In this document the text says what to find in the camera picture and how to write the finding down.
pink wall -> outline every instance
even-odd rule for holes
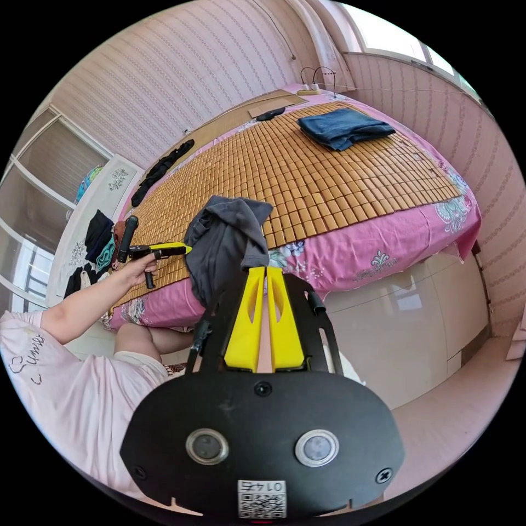
[[[287,2],[197,0],[99,46],[61,81],[52,102],[107,149],[146,169],[185,129],[297,82],[302,67],[317,66],[316,56]]]
[[[474,191],[478,242],[496,336],[511,335],[526,303],[526,187],[493,117],[460,89],[410,64],[346,54],[358,99],[430,142]]]

gray cloth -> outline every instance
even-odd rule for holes
[[[184,242],[192,292],[206,307],[214,292],[242,269],[268,266],[261,225],[273,206],[251,199],[212,196],[193,218]]]

pink bedsheet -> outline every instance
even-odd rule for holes
[[[300,86],[291,85],[284,89],[295,93]],[[325,298],[331,291],[352,290],[395,272],[402,272],[441,251],[463,261],[477,238],[481,214],[473,193],[462,177],[433,146],[404,125],[366,104],[339,94],[336,97],[389,123],[396,131],[413,140],[438,163],[462,192],[462,197],[398,211],[271,250],[270,265],[307,280]],[[308,102],[287,108],[285,112],[334,101],[334,95],[330,92],[305,98]],[[250,125],[257,124],[245,124],[222,135],[194,152],[184,163]],[[176,173],[182,164],[154,185],[150,192]],[[127,214],[123,211],[120,219],[125,219],[131,213],[133,210]],[[151,327],[188,327],[194,325],[203,312],[187,278],[116,308],[109,327],[118,329],[125,322]]]

black handle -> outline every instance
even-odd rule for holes
[[[126,263],[128,258],[128,250],[130,249],[130,243],[132,242],[133,234],[139,226],[139,219],[134,215],[131,215],[126,219],[126,228],[122,234],[122,239],[119,244],[119,252],[117,254],[117,261],[119,263]]]
[[[144,276],[146,278],[146,288],[154,289],[155,285],[153,283],[153,276],[151,272],[145,272]]]

label sticker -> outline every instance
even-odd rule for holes
[[[284,519],[287,516],[285,481],[237,481],[241,519]]]

